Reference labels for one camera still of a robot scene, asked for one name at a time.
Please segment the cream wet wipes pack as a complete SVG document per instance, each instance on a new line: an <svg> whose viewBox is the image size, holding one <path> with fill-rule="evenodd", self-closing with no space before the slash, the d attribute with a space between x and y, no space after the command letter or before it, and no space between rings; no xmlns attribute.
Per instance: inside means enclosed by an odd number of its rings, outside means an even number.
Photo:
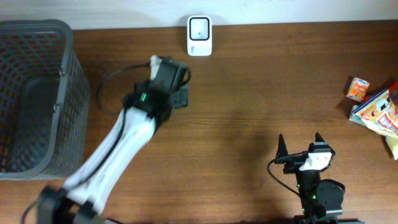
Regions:
<svg viewBox="0 0 398 224"><path fill-rule="evenodd" d="M368 129L385 137L387 145L397 160L397 106L383 94L361 104L354 110Z"/></svg>

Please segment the red snack bag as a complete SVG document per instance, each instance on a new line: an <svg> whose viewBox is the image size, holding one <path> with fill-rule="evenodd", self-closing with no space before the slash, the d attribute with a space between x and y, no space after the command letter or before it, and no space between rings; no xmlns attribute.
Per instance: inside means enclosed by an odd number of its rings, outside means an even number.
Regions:
<svg viewBox="0 0 398 224"><path fill-rule="evenodd" d="M398 89L398 82L395 82L389 88L382 89L381 91L376 92L374 95L367 95L362 100L362 103L366 103L369 100L373 100L383 94L388 96L389 102L392 102L397 106L397 89Z"/></svg>

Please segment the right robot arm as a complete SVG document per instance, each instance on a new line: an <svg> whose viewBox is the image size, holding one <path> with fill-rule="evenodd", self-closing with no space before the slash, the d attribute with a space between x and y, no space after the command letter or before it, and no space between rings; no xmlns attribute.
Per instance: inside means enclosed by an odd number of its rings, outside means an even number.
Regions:
<svg viewBox="0 0 398 224"><path fill-rule="evenodd" d="M294 216L293 223L360 223L359 220L338 218L343 213L342 203L346 188L338 181L320 177L331 166L334 156L335 151L319 133L315 134L315 141L309 144L307 151L295 154L288 153L284 137L279 135L275 159L269 164L282 164L284 174L294 174L298 190L290 188L274 175L271 177L297 195L301 201L303 214Z"/></svg>

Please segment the orange tissue pack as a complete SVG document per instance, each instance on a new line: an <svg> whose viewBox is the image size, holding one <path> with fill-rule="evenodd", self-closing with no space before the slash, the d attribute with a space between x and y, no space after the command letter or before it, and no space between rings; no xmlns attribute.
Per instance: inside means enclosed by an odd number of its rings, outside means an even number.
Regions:
<svg viewBox="0 0 398 224"><path fill-rule="evenodd" d="M369 86L370 83L368 81L354 77L348 88L346 97L361 102L366 96Z"/></svg>

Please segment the teal tissue pack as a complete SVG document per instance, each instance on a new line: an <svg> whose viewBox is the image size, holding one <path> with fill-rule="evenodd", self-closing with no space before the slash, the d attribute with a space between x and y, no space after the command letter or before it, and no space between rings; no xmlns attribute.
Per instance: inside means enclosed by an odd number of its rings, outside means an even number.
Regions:
<svg viewBox="0 0 398 224"><path fill-rule="evenodd" d="M361 118L360 118L359 116L356 116L356 115L354 114L354 110L355 110L357 107L358 107L358 105L354 105L354 106L352 107L351 112L350 112L350 116L349 116L349 120L352 121L352 122L354 122L354 123L356 123L356 124L358 124L358 125L361 125L361 126L366 127L366 124L361 120Z"/></svg>

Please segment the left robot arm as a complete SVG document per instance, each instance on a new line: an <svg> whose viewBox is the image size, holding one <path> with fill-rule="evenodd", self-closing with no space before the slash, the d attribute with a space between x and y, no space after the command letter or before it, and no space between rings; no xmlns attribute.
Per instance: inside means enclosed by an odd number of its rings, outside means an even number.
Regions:
<svg viewBox="0 0 398 224"><path fill-rule="evenodd" d="M145 66L150 78L135 83L124 97L117 121L94 153L61 188L46 186L26 208L21 223L33 208L36 223L111 223L101 214L116 182L174 109L188 105L188 65L153 55Z"/></svg>

